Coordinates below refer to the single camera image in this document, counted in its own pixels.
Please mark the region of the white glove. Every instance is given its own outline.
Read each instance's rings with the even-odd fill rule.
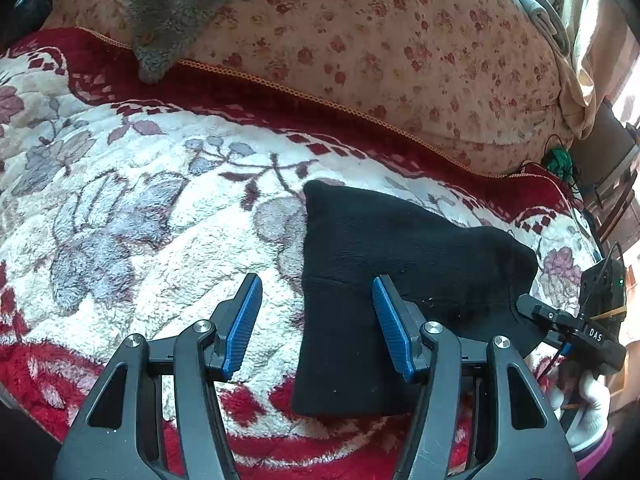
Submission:
[[[590,370],[585,371],[580,378],[580,396],[587,403],[582,418],[577,424],[572,424],[566,434],[571,451],[577,453],[599,441],[607,431],[607,416],[611,396],[609,389],[593,378]],[[557,386],[552,386],[546,393],[549,403],[560,419],[564,394]]]

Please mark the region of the black fabric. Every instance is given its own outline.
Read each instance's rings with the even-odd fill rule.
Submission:
[[[545,332],[515,313],[536,275],[534,252],[493,227],[461,228],[382,193],[308,182],[305,327],[292,408],[309,416],[411,411],[386,350],[371,285],[388,274],[403,299],[457,336],[505,335],[528,355]]]

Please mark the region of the silver screw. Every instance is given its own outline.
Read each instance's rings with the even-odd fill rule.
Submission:
[[[427,321],[424,324],[424,329],[430,334],[439,334],[442,332],[442,325],[437,321]]]
[[[494,343],[498,348],[509,348],[511,346],[511,341],[503,335],[494,337]]]
[[[143,340],[144,338],[140,334],[131,334],[124,339],[124,344],[129,348],[135,348],[142,343]]]
[[[208,319],[201,319],[193,324],[193,329],[202,334],[211,330],[211,322]]]

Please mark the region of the bed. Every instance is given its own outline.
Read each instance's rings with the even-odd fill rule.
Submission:
[[[54,0],[45,28],[130,44],[129,0]],[[230,0],[188,58],[365,114],[480,173],[572,133],[551,47],[516,0]]]
[[[142,84],[132,52],[79,28],[0,57],[0,383],[63,440],[123,338],[177,335],[246,272],[264,282],[244,363],[216,384],[243,479],[386,479],[409,415],[317,420],[289,401],[302,338],[303,184],[375,189],[538,256],[531,293],[575,312],[595,245],[551,177],[470,171],[383,121],[185,61]],[[552,354],[528,358],[540,370]],[[169,464],[180,471],[171,381]],[[451,467],[465,463],[461,403]]]

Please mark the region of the gray fur garment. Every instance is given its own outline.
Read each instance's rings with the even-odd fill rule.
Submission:
[[[139,76],[155,83],[198,39],[227,0],[131,0],[129,13]]]

